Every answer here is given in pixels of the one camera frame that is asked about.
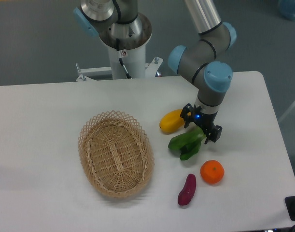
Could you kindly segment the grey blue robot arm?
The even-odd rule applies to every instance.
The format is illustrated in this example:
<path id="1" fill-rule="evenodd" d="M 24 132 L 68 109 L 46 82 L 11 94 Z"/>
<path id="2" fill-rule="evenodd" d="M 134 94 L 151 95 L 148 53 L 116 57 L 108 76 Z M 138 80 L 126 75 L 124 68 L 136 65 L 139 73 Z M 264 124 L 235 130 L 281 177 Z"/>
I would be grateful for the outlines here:
<path id="1" fill-rule="evenodd" d="M 232 69 L 217 57 L 236 41 L 236 31 L 223 22 L 211 0 L 187 0 L 185 5 L 199 35 L 199 41 L 188 48 L 175 47 L 168 66 L 198 89 L 194 105 L 186 105 L 181 117 L 188 126 L 195 123 L 216 142 L 222 127 L 214 124 L 233 77 Z M 74 9 L 77 23 L 92 37 L 98 36 L 110 53 L 114 79 L 145 78 L 144 50 L 152 35 L 149 19 L 139 13 L 135 0 L 83 0 Z"/>

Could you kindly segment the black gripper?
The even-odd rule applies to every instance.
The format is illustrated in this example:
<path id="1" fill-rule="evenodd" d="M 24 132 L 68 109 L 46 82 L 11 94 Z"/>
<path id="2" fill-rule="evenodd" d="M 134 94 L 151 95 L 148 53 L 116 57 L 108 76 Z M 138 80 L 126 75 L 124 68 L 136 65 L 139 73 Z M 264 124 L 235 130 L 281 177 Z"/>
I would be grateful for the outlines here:
<path id="1" fill-rule="evenodd" d="M 217 115 L 216 113 L 207 114 L 203 112 L 201 106 L 192 107 L 191 104 L 187 104 L 183 107 L 180 117 L 184 120 L 184 128 L 187 128 L 190 123 L 194 123 L 199 126 L 206 134 L 206 140 L 204 144 L 212 141 L 213 143 L 217 142 L 222 133 L 222 127 L 219 125 L 214 125 L 214 119 Z"/>

